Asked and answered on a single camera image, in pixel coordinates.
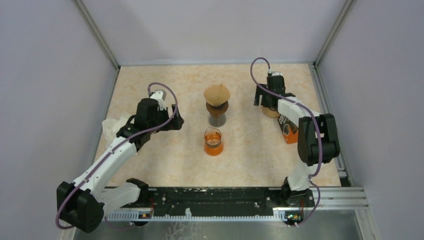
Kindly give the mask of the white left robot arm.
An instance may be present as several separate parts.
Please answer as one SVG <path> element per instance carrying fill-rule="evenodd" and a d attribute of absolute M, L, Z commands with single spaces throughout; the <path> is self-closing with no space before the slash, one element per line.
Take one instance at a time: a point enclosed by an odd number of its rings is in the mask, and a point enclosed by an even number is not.
<path fill-rule="evenodd" d="M 151 139 L 151 135 L 182 128 L 183 118 L 178 104 L 172 104 L 172 115 L 161 98 L 143 98 L 136 113 L 119 129 L 109 148 L 91 167 L 73 182 L 63 181 L 56 190 L 57 214 L 55 224 L 61 229 L 76 227 L 93 232 L 106 216 L 127 205 L 144 207 L 151 203 L 149 186 L 136 178 L 119 187 L 105 187 L 115 173 L 135 156 Z M 63 226 L 60 221 L 69 225 Z"/>

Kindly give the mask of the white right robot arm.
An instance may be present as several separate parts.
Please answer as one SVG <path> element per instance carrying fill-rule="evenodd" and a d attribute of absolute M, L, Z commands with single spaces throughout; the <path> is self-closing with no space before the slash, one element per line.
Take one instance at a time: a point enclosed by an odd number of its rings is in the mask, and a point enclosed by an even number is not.
<path fill-rule="evenodd" d="M 277 112 L 296 128 L 300 162 L 284 180 L 281 199 L 287 206 L 307 201 L 310 179 L 323 164 L 340 154 L 335 117 L 309 109 L 294 94 L 286 92 L 284 77 L 276 71 L 267 74 L 265 84 L 256 86 L 254 105 Z"/>

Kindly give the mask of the brown paper coffee filter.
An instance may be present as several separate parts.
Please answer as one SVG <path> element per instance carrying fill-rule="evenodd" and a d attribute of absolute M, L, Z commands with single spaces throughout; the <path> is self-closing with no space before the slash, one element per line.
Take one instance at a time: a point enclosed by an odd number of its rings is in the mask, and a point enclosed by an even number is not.
<path fill-rule="evenodd" d="M 230 99 L 231 94 L 225 85 L 214 84 L 204 91 L 203 96 L 208 104 L 219 107 Z"/>

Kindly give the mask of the orange glass flask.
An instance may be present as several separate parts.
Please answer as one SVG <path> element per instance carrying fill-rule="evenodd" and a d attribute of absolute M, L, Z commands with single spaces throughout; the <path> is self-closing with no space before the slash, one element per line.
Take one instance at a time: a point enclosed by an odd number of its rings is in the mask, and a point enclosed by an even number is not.
<path fill-rule="evenodd" d="M 204 151 L 210 156 L 218 156 L 224 149 L 222 133 L 215 127 L 208 127 L 204 132 Z"/>

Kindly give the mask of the coffee filter box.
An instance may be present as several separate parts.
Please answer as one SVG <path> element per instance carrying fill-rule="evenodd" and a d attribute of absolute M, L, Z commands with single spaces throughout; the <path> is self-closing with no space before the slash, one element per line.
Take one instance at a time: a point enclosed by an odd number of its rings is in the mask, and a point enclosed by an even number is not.
<path fill-rule="evenodd" d="M 281 114 L 278 118 L 278 124 L 287 144 L 298 142 L 299 129 L 288 117 Z"/>

